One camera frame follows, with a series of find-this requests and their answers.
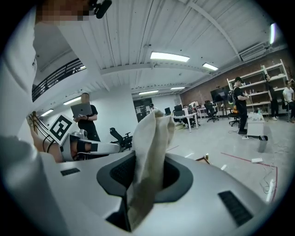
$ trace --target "desk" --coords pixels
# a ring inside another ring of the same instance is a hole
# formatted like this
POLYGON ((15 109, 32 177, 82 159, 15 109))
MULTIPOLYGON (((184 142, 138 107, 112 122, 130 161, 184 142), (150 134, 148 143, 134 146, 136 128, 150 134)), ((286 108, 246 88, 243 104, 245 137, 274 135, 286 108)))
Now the desk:
MULTIPOLYGON (((217 114, 216 114, 216 116, 218 115, 218 117, 219 117, 219 109, 218 109, 218 106, 214 106, 213 108, 214 109, 217 108, 217 114)), ((204 111, 204 110, 206 110, 206 108, 204 108, 204 107, 198 108, 199 115, 200 115, 201 119, 202 119, 202 113, 201 113, 201 111, 204 111)))
POLYGON ((172 116, 173 119, 183 119, 183 118, 187 118, 188 119, 188 124, 189 124, 189 132, 192 132, 192 129, 190 127, 190 121, 189 118, 192 118, 193 116, 195 116, 195 124, 196 124, 196 129, 199 128, 198 126, 198 118, 197 118, 197 113, 193 113, 193 114, 189 114, 189 115, 185 115, 185 116, 172 116))
POLYGON ((248 113, 248 132, 250 136, 263 136, 264 135, 264 118, 262 114, 248 113))

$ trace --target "towel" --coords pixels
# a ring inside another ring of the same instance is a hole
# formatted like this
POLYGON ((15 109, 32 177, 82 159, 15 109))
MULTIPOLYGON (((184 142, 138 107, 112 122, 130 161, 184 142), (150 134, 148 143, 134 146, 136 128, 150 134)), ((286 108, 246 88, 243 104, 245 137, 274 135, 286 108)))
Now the towel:
POLYGON ((154 109, 137 125, 133 134, 136 153, 134 179, 127 190, 128 219, 134 230, 153 208, 162 190, 165 153, 175 130, 171 116, 154 109))

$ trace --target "computer monitor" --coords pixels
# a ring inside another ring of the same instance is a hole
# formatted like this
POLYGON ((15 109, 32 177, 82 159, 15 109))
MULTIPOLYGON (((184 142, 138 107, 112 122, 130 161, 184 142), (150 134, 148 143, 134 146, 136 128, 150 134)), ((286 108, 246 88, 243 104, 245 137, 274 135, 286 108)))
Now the computer monitor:
POLYGON ((229 86, 225 86, 222 88, 218 88, 216 90, 211 91, 212 100, 214 102, 227 100, 227 94, 229 93, 229 86))
POLYGON ((192 105, 189 105, 189 106, 188 106, 188 112, 192 112, 192 110, 193 110, 192 105))
POLYGON ((182 106, 181 104, 180 104, 180 105, 177 105, 177 106, 174 107, 174 110, 175 110, 176 112, 180 112, 180 111, 183 110, 183 106, 182 106))
POLYGON ((171 114, 170 107, 165 108, 165 114, 171 114))

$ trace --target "person in white shirt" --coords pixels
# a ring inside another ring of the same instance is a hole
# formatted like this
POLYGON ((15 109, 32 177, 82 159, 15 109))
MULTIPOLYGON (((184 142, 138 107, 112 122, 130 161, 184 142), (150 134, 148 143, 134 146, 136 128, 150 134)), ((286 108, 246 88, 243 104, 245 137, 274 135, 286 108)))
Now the person in white shirt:
POLYGON ((149 105, 149 112, 151 113, 154 109, 157 109, 157 108, 153 105, 153 103, 151 103, 149 105))
POLYGON ((285 101, 289 103, 289 109, 291 110, 291 122, 295 123, 295 95, 294 90, 291 88, 291 81, 287 80, 283 95, 285 101))
MULTIPOLYGON (((64 1, 46 0, 43 5, 33 7, 18 24, 3 54, 0 57, 0 135, 16 136, 21 141, 34 144, 43 152, 43 139, 30 129, 26 117, 34 110, 32 87, 36 75, 36 52, 33 47, 34 26, 40 21, 46 23, 62 20, 78 20, 77 16, 88 9, 88 0, 64 1)), ((46 150, 49 142, 44 143, 46 150)), ((56 162, 62 162, 57 143, 49 153, 56 162)), ((77 154, 77 143, 71 144, 72 157, 77 154)))

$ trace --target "sneaker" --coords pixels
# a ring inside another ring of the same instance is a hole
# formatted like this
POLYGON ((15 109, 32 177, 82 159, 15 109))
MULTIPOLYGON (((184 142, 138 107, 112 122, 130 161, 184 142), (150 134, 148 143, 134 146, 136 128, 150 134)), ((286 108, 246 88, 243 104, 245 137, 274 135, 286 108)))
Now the sneaker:
POLYGON ((246 131, 243 131, 243 130, 239 130, 238 134, 240 134, 240 135, 246 135, 247 132, 246 131))

